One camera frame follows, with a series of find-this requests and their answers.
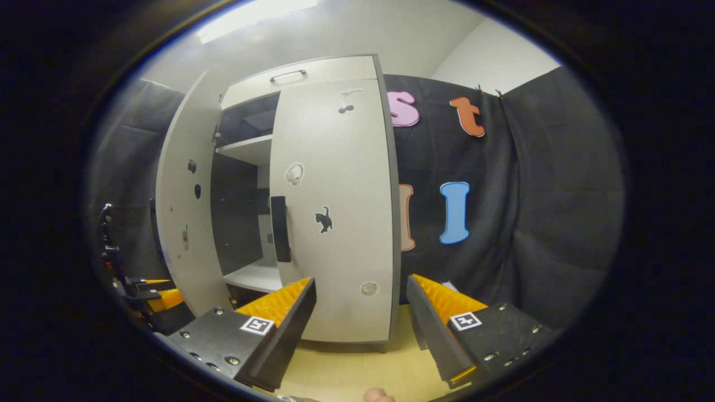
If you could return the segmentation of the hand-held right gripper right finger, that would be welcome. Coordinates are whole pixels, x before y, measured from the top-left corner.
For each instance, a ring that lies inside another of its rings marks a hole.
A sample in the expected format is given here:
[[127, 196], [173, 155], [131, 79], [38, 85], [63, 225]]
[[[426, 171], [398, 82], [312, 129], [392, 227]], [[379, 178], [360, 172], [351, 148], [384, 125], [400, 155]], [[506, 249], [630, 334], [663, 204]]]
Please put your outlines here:
[[406, 296], [437, 372], [452, 389], [505, 376], [555, 337], [514, 305], [488, 306], [420, 275], [408, 278]]

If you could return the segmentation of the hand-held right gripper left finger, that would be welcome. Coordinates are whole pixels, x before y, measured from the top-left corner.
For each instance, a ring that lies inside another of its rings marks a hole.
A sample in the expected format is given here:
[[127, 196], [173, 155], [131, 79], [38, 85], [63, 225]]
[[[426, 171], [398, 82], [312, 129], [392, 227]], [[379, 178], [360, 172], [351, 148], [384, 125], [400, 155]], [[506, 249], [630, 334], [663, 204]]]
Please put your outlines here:
[[236, 310], [215, 307], [168, 336], [166, 345], [222, 381], [275, 391], [317, 302], [306, 277]]

